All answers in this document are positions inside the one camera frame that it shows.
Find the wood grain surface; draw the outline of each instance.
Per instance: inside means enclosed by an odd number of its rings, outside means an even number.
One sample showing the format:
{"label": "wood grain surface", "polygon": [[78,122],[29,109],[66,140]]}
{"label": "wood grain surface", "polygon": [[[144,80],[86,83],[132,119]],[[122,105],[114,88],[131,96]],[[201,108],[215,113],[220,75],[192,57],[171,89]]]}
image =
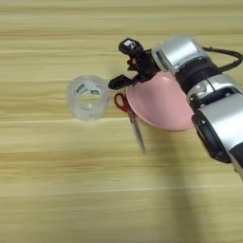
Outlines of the wood grain surface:
{"label": "wood grain surface", "polygon": [[83,122],[65,99],[76,76],[124,73],[125,37],[243,52],[242,21],[242,0],[0,0],[0,242],[242,243],[243,184],[193,128],[139,121],[144,156],[112,100]]}

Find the scissor blade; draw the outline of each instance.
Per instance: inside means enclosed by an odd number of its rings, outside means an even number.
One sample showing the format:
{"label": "scissor blade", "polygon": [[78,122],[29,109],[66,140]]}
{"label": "scissor blade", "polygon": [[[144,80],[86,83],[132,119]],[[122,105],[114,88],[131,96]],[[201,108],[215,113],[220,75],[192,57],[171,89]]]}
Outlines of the scissor blade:
{"label": "scissor blade", "polygon": [[142,151],[143,154],[145,154],[146,150],[145,150],[145,146],[144,146],[144,143],[143,143],[143,138],[141,136],[141,133],[140,133],[140,128],[137,124],[137,121],[135,119],[135,115],[128,112],[128,116],[129,116],[129,119],[130,119],[130,122],[131,122],[131,125],[132,125],[132,129],[133,129],[133,133],[135,135],[135,138],[140,146],[140,150]]}

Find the pink plastic bowl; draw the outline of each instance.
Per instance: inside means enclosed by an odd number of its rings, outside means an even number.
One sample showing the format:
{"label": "pink plastic bowl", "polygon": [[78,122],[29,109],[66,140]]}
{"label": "pink plastic bowl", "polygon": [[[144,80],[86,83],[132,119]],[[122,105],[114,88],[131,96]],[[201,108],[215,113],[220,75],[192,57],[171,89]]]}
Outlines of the pink plastic bowl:
{"label": "pink plastic bowl", "polygon": [[134,112],[153,126],[183,130],[192,125],[193,111],[169,72],[159,72],[149,82],[129,86],[126,96]]}

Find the tape roll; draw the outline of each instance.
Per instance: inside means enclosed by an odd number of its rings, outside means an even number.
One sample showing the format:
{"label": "tape roll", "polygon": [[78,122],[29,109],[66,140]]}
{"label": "tape roll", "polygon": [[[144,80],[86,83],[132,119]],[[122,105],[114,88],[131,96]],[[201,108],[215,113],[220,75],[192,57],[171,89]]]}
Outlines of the tape roll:
{"label": "tape roll", "polygon": [[93,75],[79,76],[67,88],[70,111],[75,118],[82,121],[94,121],[103,117],[109,97],[108,82]]}

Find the black cable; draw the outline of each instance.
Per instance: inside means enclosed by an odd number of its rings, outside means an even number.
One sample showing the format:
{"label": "black cable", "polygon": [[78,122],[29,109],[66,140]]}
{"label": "black cable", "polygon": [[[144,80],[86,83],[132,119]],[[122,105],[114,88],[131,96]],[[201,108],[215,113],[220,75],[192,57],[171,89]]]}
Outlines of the black cable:
{"label": "black cable", "polygon": [[225,72],[225,71],[228,71],[228,70],[231,70],[231,69],[237,67],[243,61],[243,55],[234,50],[219,49],[219,48],[213,48],[213,47],[203,47],[203,49],[205,51],[216,52],[216,53],[225,54],[225,55],[229,55],[229,56],[233,56],[233,57],[237,58],[237,61],[234,61],[228,65],[221,66],[219,69],[222,72]]}

